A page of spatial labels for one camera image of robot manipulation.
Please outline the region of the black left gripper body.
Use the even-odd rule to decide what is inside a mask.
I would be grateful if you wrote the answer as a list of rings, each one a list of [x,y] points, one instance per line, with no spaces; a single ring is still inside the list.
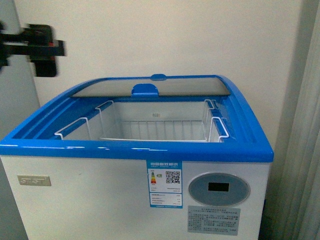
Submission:
[[[27,56],[34,64],[37,77],[56,77],[56,57],[66,55],[65,42],[54,39],[54,30],[46,24],[29,24],[19,33],[4,33],[5,25],[0,24],[0,66],[9,65],[9,57]]]

